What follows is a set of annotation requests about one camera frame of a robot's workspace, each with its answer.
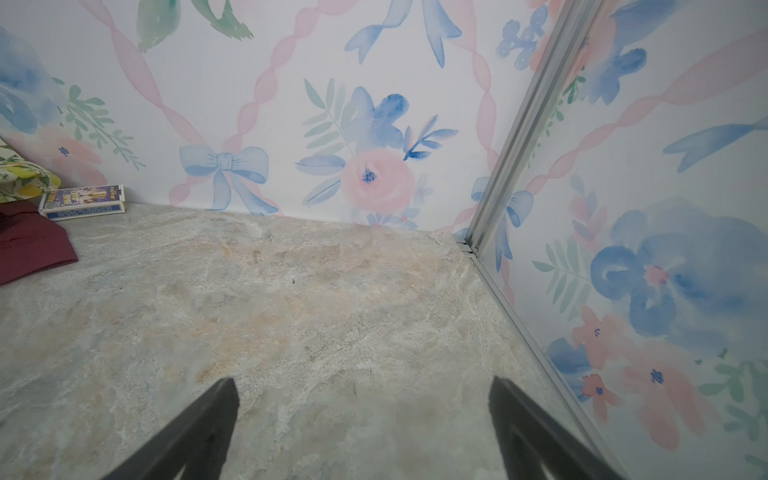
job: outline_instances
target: wall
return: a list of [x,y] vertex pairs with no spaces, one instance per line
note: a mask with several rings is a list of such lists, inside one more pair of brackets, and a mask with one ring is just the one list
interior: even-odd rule
[[6,2],[0,135],[132,201],[457,230],[554,24],[531,1]]
[[768,3],[607,0],[482,261],[632,478],[768,475]]

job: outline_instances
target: pink rose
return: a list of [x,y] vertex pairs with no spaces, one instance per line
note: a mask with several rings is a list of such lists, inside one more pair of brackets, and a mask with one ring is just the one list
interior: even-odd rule
[[357,154],[341,173],[341,188],[355,207],[399,214],[411,203],[416,182],[399,152],[379,148]]
[[101,158],[94,152],[93,145],[72,140],[58,125],[47,125],[34,137],[10,135],[8,142],[27,160],[57,174],[63,187],[108,183],[104,174],[95,167],[101,165]]

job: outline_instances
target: blue ribbon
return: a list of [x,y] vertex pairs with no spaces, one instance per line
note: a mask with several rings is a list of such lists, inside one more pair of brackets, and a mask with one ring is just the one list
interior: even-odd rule
[[277,209],[253,194],[238,177],[264,184],[270,172],[270,159],[258,147],[248,147],[239,154],[216,154],[208,147],[182,147],[181,166],[192,177],[214,175],[214,204],[211,210],[225,210],[232,201],[232,190],[224,176],[232,174],[232,185],[252,215],[274,214]]

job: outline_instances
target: red fabric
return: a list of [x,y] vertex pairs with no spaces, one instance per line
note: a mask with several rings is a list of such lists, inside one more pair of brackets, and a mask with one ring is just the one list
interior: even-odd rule
[[0,285],[78,261],[67,231],[28,201],[0,204]]

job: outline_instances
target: stone tile floor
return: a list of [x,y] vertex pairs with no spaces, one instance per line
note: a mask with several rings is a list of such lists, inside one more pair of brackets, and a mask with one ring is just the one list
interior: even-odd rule
[[0,286],[0,477],[100,478],[216,379],[222,478],[505,478],[507,376],[567,408],[450,236],[129,205]]

